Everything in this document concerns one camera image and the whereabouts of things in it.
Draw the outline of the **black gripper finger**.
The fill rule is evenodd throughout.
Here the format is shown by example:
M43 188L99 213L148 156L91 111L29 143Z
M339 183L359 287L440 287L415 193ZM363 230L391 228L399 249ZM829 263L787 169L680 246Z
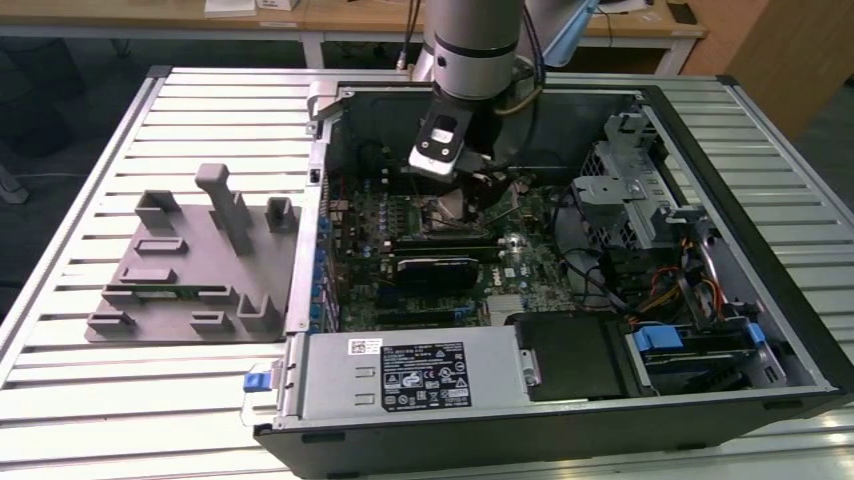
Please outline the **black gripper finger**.
M502 198L502 180L492 175L474 173L463 178L463 216L466 224L474 224L482 212Z

